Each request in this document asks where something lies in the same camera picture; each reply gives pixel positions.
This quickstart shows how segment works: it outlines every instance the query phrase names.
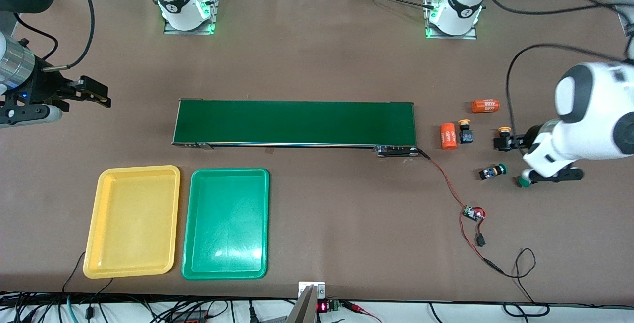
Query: orange can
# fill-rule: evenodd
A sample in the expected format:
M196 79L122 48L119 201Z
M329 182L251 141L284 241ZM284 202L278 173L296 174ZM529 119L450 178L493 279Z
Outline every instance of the orange can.
M440 126L440 141L444 150L457 149L456 126L452 122L447 122Z
M497 99L480 99L471 102L472 113L496 112L500 110L500 102Z

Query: teal cable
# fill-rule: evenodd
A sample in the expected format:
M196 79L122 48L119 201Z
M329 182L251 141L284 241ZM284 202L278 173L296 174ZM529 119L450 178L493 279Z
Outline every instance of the teal cable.
M66 305L68 305L68 313L70 313L70 318L74 323L79 323L77 317L75 316L75 312L73 312L73 307L70 305L70 296L66 297Z

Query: yellow tray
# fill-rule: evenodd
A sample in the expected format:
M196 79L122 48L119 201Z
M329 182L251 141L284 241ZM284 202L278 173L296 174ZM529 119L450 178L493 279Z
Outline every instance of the yellow tray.
M88 233L88 278L160 275L174 264L181 173L172 165L99 176Z

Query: silver metal cylinder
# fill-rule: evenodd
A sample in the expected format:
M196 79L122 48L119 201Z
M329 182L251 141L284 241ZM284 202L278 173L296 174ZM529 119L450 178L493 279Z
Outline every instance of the silver metal cylinder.
M36 64L36 57L18 41L0 32L0 84L9 89L25 82Z

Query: brown table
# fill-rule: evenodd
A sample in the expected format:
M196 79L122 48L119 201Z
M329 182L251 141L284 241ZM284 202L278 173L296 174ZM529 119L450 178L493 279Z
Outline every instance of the brown table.
M519 248L537 267L523 280L539 301L634 300L632 158L579 161L586 179L523 189L511 176L477 171L517 152L491 147L505 108L473 115L467 103L504 98L513 55L560 42L619 55L623 32L605 10L519 16L490 5L477 41L428 40L420 9L386 0L222 0L215 36L164 36L151 0L95 0L95 40L67 77L109 86L112 108L71 104L61 121L0 133L0 289L59 291L86 246L95 184L108 168L171 164L182 171L176 262L165 275L117 278L111 292L283 296L300 280L324 280L328 294L357 299L524 300L516 284L481 262L462 239L460 206L424 158L378 159L369 150L223 148L170 144L179 98L411 101L419 146L437 160L469 205L483 206L483 254L510 270ZM501 0L527 9L579 0ZM85 0L55 0L25 21L57 36L55 64L73 61L88 34ZM29 37L36 54L50 42ZM512 77L517 126L556 116L553 89L579 54L538 50ZM473 120L475 142L439 149L439 125ZM261 280L188 282L180 273L188 187L204 167L271 172L268 273ZM466 222L467 233L474 226ZM523 267L529 260L523 260ZM70 291L104 280L81 270Z

